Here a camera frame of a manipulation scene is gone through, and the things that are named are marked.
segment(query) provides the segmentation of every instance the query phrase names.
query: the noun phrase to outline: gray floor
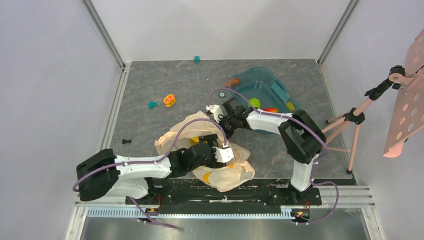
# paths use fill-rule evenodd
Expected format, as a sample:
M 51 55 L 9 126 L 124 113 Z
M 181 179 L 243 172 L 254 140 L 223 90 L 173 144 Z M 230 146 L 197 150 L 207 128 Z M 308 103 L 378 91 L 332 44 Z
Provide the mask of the gray floor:
M 311 220 L 328 209 L 312 209 Z M 143 225 L 131 218 L 88 217 L 82 240 L 369 240 L 360 209 L 336 209 L 328 219 L 309 226 L 295 226 L 289 220 L 273 219 L 178 219 L 162 223 L 180 229 Z
M 187 115 L 205 111 L 213 90 L 225 87 L 231 76 L 251 67 L 270 69 L 319 127 L 325 127 L 325 120 L 334 116 L 323 78 L 312 59 L 139 61 L 131 65 L 110 147 L 128 157 L 157 155 L 155 140 Z M 163 106 L 168 94 L 176 97 L 172 107 Z M 212 103 L 221 104 L 229 96 L 222 99 L 214 95 Z M 149 109 L 150 101 L 159 106 Z M 124 145 L 122 139 L 132 143 Z M 292 176 L 293 159 L 279 135 L 240 129 L 230 141 L 251 152 L 248 161 L 256 171 L 255 178 Z M 330 147 L 343 148 L 341 138 Z M 331 151 L 318 164 L 315 178 L 351 178 L 347 167 L 347 154 Z

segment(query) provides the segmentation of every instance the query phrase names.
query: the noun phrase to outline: white wall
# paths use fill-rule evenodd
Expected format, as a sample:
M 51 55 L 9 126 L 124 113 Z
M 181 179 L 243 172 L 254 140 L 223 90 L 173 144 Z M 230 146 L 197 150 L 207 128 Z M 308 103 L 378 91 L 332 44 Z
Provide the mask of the white wall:
M 360 1 L 323 65 L 338 114 L 358 106 L 367 90 L 404 65 L 408 47 L 424 28 L 422 0 Z M 397 158 L 383 157 L 397 92 L 389 89 L 365 111 L 354 171 L 369 185 L 387 239 L 422 239 L 424 131 L 411 137 Z M 352 144 L 353 128 L 344 132 Z
M 80 0 L 3 0 L 0 19 L 0 239 L 63 239 L 120 70 Z
M 125 62 L 316 59 L 349 0 L 92 0 Z

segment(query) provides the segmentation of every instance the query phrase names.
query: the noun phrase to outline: tripod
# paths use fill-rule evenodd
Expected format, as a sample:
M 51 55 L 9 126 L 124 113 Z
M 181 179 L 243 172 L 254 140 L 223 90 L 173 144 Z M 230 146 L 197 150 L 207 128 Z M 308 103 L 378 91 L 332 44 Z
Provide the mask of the tripod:
M 399 65 L 394 66 L 390 69 L 389 76 L 391 74 L 401 74 L 405 76 L 405 69 Z M 336 116 L 334 118 L 331 118 L 325 121 L 327 124 L 330 124 L 330 125 L 322 129 L 321 130 L 322 133 L 325 134 L 329 130 L 336 128 L 330 134 L 330 136 L 327 137 L 327 141 L 325 142 L 325 144 L 329 144 L 335 137 L 337 137 L 337 135 L 339 135 L 347 126 L 349 126 L 350 123 L 356 124 L 355 131 L 353 134 L 353 142 L 352 142 L 351 149 L 342 149 L 342 148 L 334 148 L 334 147 L 328 148 L 329 150 L 333 150 L 333 151 L 341 151 L 341 152 L 350 153 L 349 165 L 346 171 L 347 174 L 352 174 L 352 168 L 354 166 L 354 161 L 355 161 L 355 153 L 357 150 L 358 136 L 359 136 L 359 132 L 361 128 L 360 124 L 365 120 L 365 114 L 364 114 L 365 109 L 367 109 L 375 100 L 381 97 L 381 95 L 383 95 L 383 93 L 390 87 L 396 90 L 398 90 L 401 87 L 400 83 L 395 83 L 395 84 L 393 83 L 394 83 L 393 81 L 387 78 L 382 83 L 380 83 L 377 87 L 374 87 L 373 89 L 365 93 L 365 97 L 368 96 L 368 98 L 358 108 L 353 107 L 350 110 L 350 112 Z

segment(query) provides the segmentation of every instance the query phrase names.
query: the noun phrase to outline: yellow and orange toy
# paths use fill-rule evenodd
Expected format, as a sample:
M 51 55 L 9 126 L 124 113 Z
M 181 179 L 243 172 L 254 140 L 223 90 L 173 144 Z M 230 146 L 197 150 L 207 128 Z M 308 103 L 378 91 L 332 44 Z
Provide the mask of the yellow and orange toy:
M 177 99 L 175 98 L 175 96 L 173 94 L 169 94 L 168 96 L 166 96 L 163 99 L 163 103 L 167 107 L 171 107 L 176 101 L 177 101 Z

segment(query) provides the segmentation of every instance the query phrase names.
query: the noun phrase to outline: white panel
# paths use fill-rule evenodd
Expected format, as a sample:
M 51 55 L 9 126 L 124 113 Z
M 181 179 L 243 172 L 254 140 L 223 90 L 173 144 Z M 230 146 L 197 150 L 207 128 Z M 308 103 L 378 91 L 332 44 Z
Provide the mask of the white panel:
M 315 59 L 349 0 L 93 0 L 124 61 Z
M 0 239 L 64 239 L 120 69 L 79 0 L 0 3 Z
M 408 47 L 424 28 L 424 1 L 360 1 L 323 65 L 337 114 L 357 107 L 367 90 L 385 80 L 391 67 L 404 65 Z M 368 185 L 387 239 L 421 239 L 424 199 L 424 131 L 411 137 L 397 158 L 383 157 L 397 92 L 389 89 L 365 111 L 354 171 Z M 354 128 L 344 132 L 352 144 Z

